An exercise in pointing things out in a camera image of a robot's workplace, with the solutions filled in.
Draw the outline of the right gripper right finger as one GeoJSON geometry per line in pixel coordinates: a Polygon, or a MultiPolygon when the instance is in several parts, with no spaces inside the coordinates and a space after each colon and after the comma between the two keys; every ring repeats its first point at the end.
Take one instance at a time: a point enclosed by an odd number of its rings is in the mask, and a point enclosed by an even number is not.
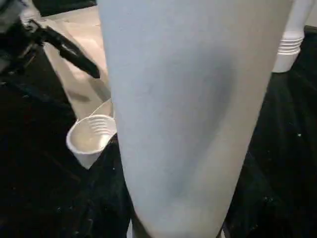
{"type": "Polygon", "coordinates": [[[315,238],[317,172],[291,152],[246,154],[225,219],[231,238],[315,238]]]}

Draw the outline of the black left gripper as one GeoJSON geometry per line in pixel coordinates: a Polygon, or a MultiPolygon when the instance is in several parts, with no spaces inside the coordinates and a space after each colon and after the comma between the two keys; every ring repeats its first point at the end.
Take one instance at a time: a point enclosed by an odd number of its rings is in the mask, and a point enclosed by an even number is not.
{"type": "Polygon", "coordinates": [[[54,46],[59,55],[92,77],[99,77],[98,67],[68,38],[51,27],[45,29],[31,19],[0,24],[0,73],[17,74],[34,59],[43,41],[54,46]]]}

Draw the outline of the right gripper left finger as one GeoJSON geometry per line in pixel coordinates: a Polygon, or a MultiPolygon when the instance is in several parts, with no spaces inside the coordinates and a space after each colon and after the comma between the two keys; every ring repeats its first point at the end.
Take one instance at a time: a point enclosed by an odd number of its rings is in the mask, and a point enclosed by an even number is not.
{"type": "Polygon", "coordinates": [[[112,138],[88,170],[58,232],[60,238],[125,238],[131,203],[119,143],[112,138]]]}

